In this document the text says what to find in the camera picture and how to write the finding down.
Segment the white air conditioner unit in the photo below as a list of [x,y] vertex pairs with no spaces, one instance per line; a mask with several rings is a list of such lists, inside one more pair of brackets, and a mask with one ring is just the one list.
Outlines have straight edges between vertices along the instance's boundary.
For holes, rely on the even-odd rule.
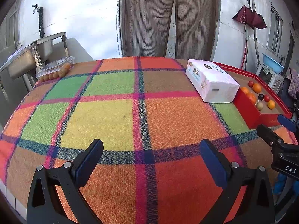
[[266,84],[268,87],[270,87],[276,94],[279,93],[279,90],[281,89],[283,85],[284,78],[280,74],[275,73],[273,70],[271,73],[268,73],[267,75],[263,73],[263,64],[259,64],[256,75]]

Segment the brown padded door curtain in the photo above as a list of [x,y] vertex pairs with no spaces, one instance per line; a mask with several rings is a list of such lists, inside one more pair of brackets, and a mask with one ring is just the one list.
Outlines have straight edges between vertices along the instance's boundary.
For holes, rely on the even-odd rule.
[[210,60],[221,0],[119,0],[124,57],[165,57],[175,17],[175,57]]

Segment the small yellow-orange mandarin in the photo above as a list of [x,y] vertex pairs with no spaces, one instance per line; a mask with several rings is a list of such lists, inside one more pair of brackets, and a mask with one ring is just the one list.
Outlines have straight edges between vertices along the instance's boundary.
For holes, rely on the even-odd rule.
[[267,102],[267,107],[271,110],[273,110],[276,107],[276,103],[273,100],[269,100]]

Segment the large orange mandarin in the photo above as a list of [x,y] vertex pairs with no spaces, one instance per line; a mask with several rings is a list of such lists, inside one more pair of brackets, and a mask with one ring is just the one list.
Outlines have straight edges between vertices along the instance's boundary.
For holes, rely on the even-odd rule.
[[253,93],[248,93],[247,98],[250,100],[250,102],[255,105],[256,104],[256,96]]

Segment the light blue wash basin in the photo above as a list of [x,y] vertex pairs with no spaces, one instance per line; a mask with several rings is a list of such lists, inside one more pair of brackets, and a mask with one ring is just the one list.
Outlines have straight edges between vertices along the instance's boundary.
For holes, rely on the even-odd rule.
[[263,54],[263,63],[266,66],[270,67],[277,74],[280,74],[284,70],[284,67],[281,64],[279,64],[266,54]]

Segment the far orange mandarin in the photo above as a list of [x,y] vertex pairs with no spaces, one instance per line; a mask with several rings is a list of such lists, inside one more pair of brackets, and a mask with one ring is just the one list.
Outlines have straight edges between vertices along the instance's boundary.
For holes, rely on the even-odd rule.
[[254,83],[252,86],[252,90],[257,94],[261,93],[261,85],[258,83]]

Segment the metal sink stand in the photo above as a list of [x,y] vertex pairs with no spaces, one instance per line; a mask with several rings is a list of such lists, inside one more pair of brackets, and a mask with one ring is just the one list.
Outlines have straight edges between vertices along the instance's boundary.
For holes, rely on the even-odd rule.
[[38,80],[33,76],[36,69],[42,70],[43,63],[48,60],[53,52],[53,40],[61,38],[65,54],[68,56],[66,32],[60,32],[37,39],[27,46],[15,51],[1,66],[1,71],[7,70],[11,79],[17,79],[26,74],[29,75],[29,91]]

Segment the red handled broom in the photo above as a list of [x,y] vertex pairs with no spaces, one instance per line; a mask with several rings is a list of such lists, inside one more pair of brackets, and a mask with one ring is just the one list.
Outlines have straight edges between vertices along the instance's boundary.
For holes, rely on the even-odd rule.
[[245,62],[247,61],[247,53],[248,53],[248,42],[249,41],[249,36],[248,36],[248,31],[246,30],[246,37],[245,37],[245,46],[244,46],[244,52],[243,52],[243,57],[240,65],[240,69],[245,69]]

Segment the green checked rag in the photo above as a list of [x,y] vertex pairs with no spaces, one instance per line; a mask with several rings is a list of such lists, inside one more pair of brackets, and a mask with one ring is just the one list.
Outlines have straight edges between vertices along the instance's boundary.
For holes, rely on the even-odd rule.
[[263,73],[266,74],[266,75],[268,73],[271,73],[271,71],[273,70],[271,67],[269,67],[269,66],[267,66],[265,64],[263,64],[262,68],[263,68]]

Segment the maroon folded umbrella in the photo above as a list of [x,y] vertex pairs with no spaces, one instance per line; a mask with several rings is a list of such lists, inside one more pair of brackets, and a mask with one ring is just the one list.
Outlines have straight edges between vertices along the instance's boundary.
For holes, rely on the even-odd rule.
[[247,24],[251,28],[267,28],[263,16],[256,11],[247,8],[247,6],[243,6],[233,17],[233,20],[242,24]]

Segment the colourful plaid tablecloth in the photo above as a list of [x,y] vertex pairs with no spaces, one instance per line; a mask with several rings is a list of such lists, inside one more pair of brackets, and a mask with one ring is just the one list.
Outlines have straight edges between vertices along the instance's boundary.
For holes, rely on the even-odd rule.
[[75,64],[37,83],[1,133],[1,192],[21,215],[35,169],[59,167],[101,139],[103,156],[81,192],[104,223],[199,223],[221,189],[199,142],[230,161],[263,165],[270,147],[233,104],[207,104],[186,77],[186,61],[153,57]]

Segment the clear plastic fruit container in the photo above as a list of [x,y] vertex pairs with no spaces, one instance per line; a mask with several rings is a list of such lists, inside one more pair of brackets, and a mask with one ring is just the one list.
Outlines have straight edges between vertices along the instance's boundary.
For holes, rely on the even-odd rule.
[[43,82],[47,80],[63,78],[71,70],[75,57],[69,56],[54,62],[50,62],[43,69],[36,69],[36,78]]

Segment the quilt-covered scooter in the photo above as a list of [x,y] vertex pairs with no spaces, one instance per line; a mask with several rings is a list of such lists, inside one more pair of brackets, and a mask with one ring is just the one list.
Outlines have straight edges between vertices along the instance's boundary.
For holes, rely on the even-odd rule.
[[286,107],[293,112],[298,108],[298,72],[288,67],[289,75],[284,78],[280,98]]

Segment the white tissue pack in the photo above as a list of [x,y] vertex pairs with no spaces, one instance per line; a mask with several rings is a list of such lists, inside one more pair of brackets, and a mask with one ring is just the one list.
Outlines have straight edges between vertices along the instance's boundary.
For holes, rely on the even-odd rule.
[[210,61],[189,59],[186,76],[205,103],[233,102],[240,85]]

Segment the small tan longan fruit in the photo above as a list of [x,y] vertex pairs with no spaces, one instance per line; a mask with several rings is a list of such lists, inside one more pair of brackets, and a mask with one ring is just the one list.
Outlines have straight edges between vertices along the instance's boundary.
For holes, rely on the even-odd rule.
[[261,111],[263,109],[263,103],[262,102],[258,102],[256,104],[256,108],[258,109],[258,111]]

